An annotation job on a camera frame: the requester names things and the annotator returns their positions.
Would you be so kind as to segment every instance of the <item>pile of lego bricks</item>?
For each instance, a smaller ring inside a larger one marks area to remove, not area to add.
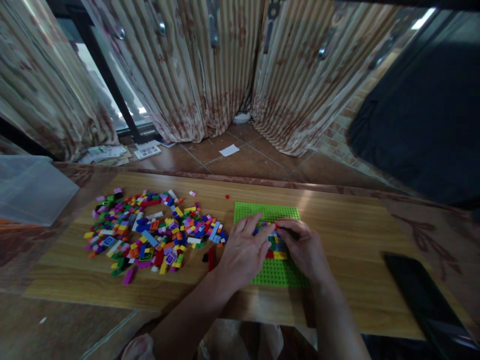
[[[267,225],[272,224],[272,222],[262,222],[261,228],[256,228],[253,231],[253,234],[257,234],[262,228]],[[275,259],[275,260],[287,260],[289,258],[289,250],[287,244],[277,233],[278,225],[275,224],[275,230],[271,232],[266,241],[270,241],[271,246],[268,252],[266,253],[265,259]]]
[[[142,194],[123,197],[122,189],[117,188],[114,195],[97,198],[99,204],[92,211],[97,222],[84,238],[89,243],[85,250],[90,251],[90,258],[106,252],[116,260],[111,266],[112,276],[127,271],[124,285],[132,282],[137,270],[151,268],[161,275],[177,271],[182,267],[183,253],[190,244],[193,249],[201,248],[210,240],[221,248],[228,240],[220,221],[210,215],[201,215],[197,202],[195,206],[180,209],[184,199],[178,199],[172,190],[161,194],[144,190]],[[144,216],[145,208],[158,204],[170,207],[172,217],[161,222],[158,218],[163,216],[162,211]],[[135,242],[131,240],[133,232],[141,233]],[[208,253],[209,258],[203,261],[208,262],[211,271],[213,249]]]

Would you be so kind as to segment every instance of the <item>dark fabric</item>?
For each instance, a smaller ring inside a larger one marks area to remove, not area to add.
[[[349,138],[367,162],[433,201],[457,204],[480,196],[480,15],[451,15],[443,25],[405,49]]]

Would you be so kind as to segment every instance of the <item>pink lego brick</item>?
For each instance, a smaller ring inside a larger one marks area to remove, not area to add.
[[[134,275],[135,272],[137,271],[137,268],[131,268],[126,272],[125,278],[123,279],[122,285],[128,285],[134,280]]]

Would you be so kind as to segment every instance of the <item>scattered papers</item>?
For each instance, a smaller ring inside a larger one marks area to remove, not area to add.
[[[149,142],[145,142],[143,144],[135,143],[135,146],[138,150],[145,150],[145,149],[148,149],[152,146],[157,146],[157,145],[160,145],[160,143],[157,140],[152,140],[152,141],[149,141]]]
[[[88,148],[87,154],[82,157],[79,164],[95,164],[104,166],[120,166],[129,162],[132,156],[124,145],[101,145]]]
[[[153,155],[160,154],[162,151],[158,148],[158,146],[153,145],[148,148],[142,149],[142,150],[137,150],[134,151],[133,153],[135,156],[138,158],[138,160],[142,160],[145,158],[149,158]]]
[[[219,153],[227,157],[229,155],[235,154],[237,151],[240,151],[240,149],[232,144],[229,147],[220,150]]]

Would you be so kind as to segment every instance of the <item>black phone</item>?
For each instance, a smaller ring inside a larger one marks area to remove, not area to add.
[[[480,348],[422,263],[385,253],[383,259],[427,341],[444,360],[480,359]]]

